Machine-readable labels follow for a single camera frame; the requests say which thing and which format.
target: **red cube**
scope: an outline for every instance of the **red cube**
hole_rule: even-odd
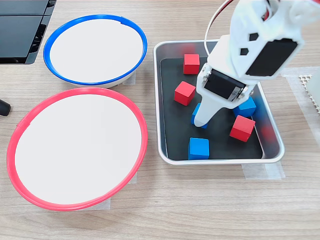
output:
[[[230,137],[247,142],[255,127],[255,121],[244,116],[238,115],[232,126]]]
[[[199,54],[185,54],[183,61],[183,74],[198,74],[200,68]]]
[[[182,81],[174,91],[174,100],[182,105],[188,106],[196,94],[196,87]]]

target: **blue cube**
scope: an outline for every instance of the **blue cube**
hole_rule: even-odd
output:
[[[193,113],[192,113],[192,117],[191,117],[191,123],[193,124],[193,125],[195,125],[195,117],[196,117],[196,114],[197,114],[197,112],[198,112],[198,110],[199,110],[199,108],[200,108],[200,102],[196,105],[196,107],[195,107],[195,109],[194,109],[194,111],[193,111]],[[203,125],[201,128],[203,128],[203,129],[206,129],[208,127],[208,123],[206,124],[206,125]]]
[[[209,140],[204,138],[190,137],[188,146],[188,159],[209,159]]]
[[[235,117],[237,117],[238,115],[245,117],[245,118],[252,117],[256,108],[257,108],[256,104],[255,104],[254,100],[252,99],[252,97],[250,96],[247,101],[245,101],[244,103],[235,107],[233,109],[233,113],[234,113]]]

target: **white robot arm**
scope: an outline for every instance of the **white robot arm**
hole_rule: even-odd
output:
[[[230,35],[220,38],[197,77],[202,101],[194,124],[205,125],[221,108],[245,102],[259,81],[275,79],[304,46],[302,27],[319,19],[320,0],[240,0]]]

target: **wood grain surface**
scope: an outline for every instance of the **wood grain surface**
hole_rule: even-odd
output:
[[[12,105],[10,115],[0,117],[1,240],[320,239],[320,148],[285,78],[265,81],[262,86],[286,147],[282,161],[286,178],[246,180],[241,165],[171,166],[158,155],[153,47],[162,41],[203,39],[221,3],[57,2],[36,62],[0,65],[0,99]],[[218,17],[210,38],[228,34],[235,4]],[[74,88],[47,69],[43,46],[59,26],[91,14],[124,16],[147,36],[148,52],[137,71],[136,85],[112,89],[133,100],[144,114],[148,150],[137,183],[112,197],[110,210],[48,211],[27,202],[12,186],[6,168],[7,146],[17,123],[32,108]],[[319,23],[306,27],[303,34],[306,45],[289,67],[320,66]]]

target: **metal tray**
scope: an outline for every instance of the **metal tray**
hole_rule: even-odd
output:
[[[208,42],[212,50],[217,41]],[[254,88],[252,98],[256,111],[252,116],[255,131],[248,142],[229,137],[235,121],[233,111],[221,109],[209,122],[207,129],[191,124],[191,115],[201,96],[196,93],[188,106],[174,101],[175,88],[181,81],[195,85],[196,75],[183,74],[184,54],[199,54],[200,66],[206,62],[204,42],[166,41],[153,49],[155,78],[155,108],[157,146],[160,157],[172,165],[212,165],[275,163],[284,156],[285,146],[280,137],[260,84]],[[208,160],[188,160],[190,137],[209,139]]]

